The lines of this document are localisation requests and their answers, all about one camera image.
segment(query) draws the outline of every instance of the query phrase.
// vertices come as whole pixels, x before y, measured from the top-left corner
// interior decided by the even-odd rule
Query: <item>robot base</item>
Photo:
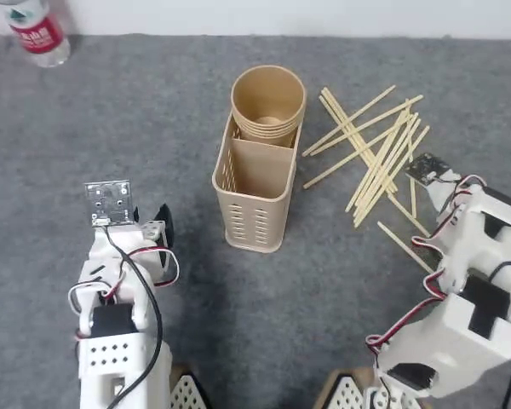
[[[325,382],[313,409],[385,409],[387,391],[375,387],[373,368],[335,370]],[[426,403],[402,395],[392,397],[390,409],[431,409]]]

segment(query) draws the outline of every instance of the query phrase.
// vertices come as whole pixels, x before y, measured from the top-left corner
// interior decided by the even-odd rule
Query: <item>stack of paper cups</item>
[[[307,92],[292,71],[255,66],[235,81],[231,104],[243,139],[290,147],[305,115]]]

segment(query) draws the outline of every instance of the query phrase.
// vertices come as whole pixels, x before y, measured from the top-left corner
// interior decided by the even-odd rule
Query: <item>floor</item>
[[[262,255],[224,240],[210,175],[233,80],[276,63],[307,87],[301,144],[334,127],[327,86],[353,112],[391,84],[372,118],[405,98],[432,129],[420,147],[511,195],[511,42],[287,37],[78,37],[56,69],[27,64],[0,38],[0,408],[76,407],[76,317],[66,292],[92,243],[83,183],[129,178],[141,220],[166,201],[182,276],[158,293],[176,362],[215,408],[310,408],[334,368],[369,366],[363,339],[424,297],[423,271],[376,226],[416,230],[382,201],[358,230],[343,209],[352,151],[300,158],[284,243]],[[368,129],[367,139],[379,130]],[[406,178],[398,179],[407,202]],[[434,226],[428,198],[420,220]],[[436,408],[498,407],[511,364]]]

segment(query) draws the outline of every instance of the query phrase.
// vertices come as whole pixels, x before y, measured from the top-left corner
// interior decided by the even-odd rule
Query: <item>water bottle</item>
[[[0,0],[0,9],[36,65],[58,66],[68,59],[70,43],[47,0]]]

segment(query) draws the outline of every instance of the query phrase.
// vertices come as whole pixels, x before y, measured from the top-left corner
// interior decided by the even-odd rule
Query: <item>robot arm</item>
[[[438,280],[446,297],[382,345],[376,370],[391,389],[442,397],[511,360],[511,198],[427,153],[407,173],[439,211],[427,243],[444,254]]]
[[[160,336],[156,340],[149,333],[157,307],[162,337],[158,306],[148,293],[154,294],[154,283],[162,282],[171,257],[177,266],[168,250],[173,234],[168,209],[164,206],[157,220],[140,226],[128,181],[89,183],[86,191],[95,241],[69,292],[79,317],[80,408],[169,407],[172,356]],[[129,254],[140,276],[116,246]]]

